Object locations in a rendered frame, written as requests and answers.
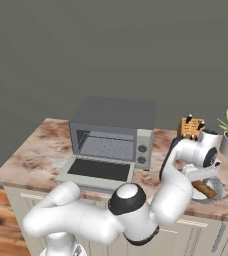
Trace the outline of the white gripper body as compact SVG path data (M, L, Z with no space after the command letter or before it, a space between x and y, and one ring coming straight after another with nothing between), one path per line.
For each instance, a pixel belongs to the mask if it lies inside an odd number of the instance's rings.
M220 169L220 166L221 166L220 161L216 161L213 165L206 168L196 167L193 164L188 164L182 168L182 173L191 182L194 182L198 180L209 179L211 177L216 176Z

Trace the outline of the brown baguette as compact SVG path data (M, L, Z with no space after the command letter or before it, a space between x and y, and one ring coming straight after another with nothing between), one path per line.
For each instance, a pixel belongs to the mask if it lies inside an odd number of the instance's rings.
M212 199L214 198L217 193L213 188L205 184L203 181L193 181L192 185L194 187L194 194L193 198L197 200L203 199Z

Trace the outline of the white plate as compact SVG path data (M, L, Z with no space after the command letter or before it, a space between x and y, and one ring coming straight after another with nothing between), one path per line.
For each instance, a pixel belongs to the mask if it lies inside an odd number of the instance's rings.
M194 194L192 197L192 200L194 202L202 204L212 204L222 199L224 188L218 177L211 177L205 179L204 183L210 186L216 192L216 196L208 199L203 193L199 192L198 190L194 190Z

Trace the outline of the metal toaster oven rack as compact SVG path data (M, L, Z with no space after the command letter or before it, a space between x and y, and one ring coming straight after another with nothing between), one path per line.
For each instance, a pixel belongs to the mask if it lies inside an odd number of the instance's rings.
M134 141L130 138L89 136L80 149L80 154L107 159L132 161L134 159L133 149Z

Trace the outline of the grey toaster oven door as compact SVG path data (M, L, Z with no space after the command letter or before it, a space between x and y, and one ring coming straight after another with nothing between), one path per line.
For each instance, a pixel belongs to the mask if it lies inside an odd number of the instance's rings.
M93 157L70 157L56 181L74 182L81 190L113 193L123 183L132 181L134 162Z

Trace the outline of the grey toaster oven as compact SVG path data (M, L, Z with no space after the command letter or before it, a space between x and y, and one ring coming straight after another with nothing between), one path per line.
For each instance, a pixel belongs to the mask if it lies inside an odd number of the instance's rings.
M80 154L80 149L89 136L130 138L134 141L134 159L129 162L138 169L149 170L155 114L153 100L88 96L70 119L73 153L86 156ZM145 145L147 151L140 152L140 145ZM144 164L138 163L140 156L146 158Z

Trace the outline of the wooden knife block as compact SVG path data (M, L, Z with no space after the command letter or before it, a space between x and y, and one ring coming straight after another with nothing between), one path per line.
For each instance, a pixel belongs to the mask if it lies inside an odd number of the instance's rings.
M190 139L190 140L197 140L200 134L200 131L205 127L201 128L200 130L197 130L198 125L203 121L203 119L200 118L194 118L192 116L192 119L189 123L186 123L187 117L182 117L177 129L177 135L182 136L183 138Z

